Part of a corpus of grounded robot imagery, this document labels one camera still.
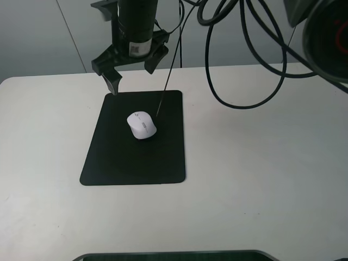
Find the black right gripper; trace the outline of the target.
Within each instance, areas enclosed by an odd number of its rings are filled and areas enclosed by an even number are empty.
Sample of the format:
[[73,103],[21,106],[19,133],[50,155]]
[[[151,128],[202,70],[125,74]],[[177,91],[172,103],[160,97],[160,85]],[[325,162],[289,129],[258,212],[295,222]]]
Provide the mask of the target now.
[[[159,116],[161,105],[164,100],[165,91],[167,89],[171,72],[176,60],[178,50],[182,44],[182,26],[179,26],[179,36],[172,58],[172,63],[167,75],[165,86],[161,92],[160,102],[156,112]],[[165,46],[168,42],[170,34],[165,30],[158,30],[153,33],[152,39],[143,43],[128,42],[121,48],[121,45],[110,45],[102,54],[95,58],[91,64],[92,69],[98,75],[102,75],[111,94],[116,96],[119,92],[119,83],[122,76],[115,70],[115,67],[125,66],[129,64],[144,63],[145,70],[152,74],[161,60],[168,54],[169,49]]]

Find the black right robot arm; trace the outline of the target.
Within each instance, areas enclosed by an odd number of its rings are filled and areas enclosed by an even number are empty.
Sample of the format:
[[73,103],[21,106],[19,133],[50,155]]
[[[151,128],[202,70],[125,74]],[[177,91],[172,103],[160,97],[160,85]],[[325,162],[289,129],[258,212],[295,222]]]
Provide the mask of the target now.
[[[246,44],[267,70],[286,78],[300,79],[319,76],[341,91],[347,91],[347,1],[285,1],[284,6],[291,27],[304,23],[302,33],[303,55],[299,55],[283,39],[280,28],[264,1],[260,4],[269,17],[268,27],[256,12],[251,1],[221,1],[213,16],[204,18],[206,1],[191,1],[197,12],[197,21],[213,32],[214,26],[234,9],[240,7],[240,18]],[[92,61],[93,71],[103,77],[109,91],[116,95],[121,75],[118,66],[143,63],[153,73],[168,54],[166,43],[170,32],[154,30],[157,1],[98,1],[92,7],[99,10],[105,21],[111,23],[111,45]],[[260,27],[282,50],[283,67],[276,70],[256,52],[246,26],[245,12],[249,10]]]

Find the dark curved robot base edge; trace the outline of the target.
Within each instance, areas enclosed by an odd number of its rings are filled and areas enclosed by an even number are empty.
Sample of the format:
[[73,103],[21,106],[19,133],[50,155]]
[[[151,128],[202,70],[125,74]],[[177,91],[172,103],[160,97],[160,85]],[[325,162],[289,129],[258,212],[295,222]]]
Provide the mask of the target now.
[[276,260],[257,250],[89,253],[75,260]]

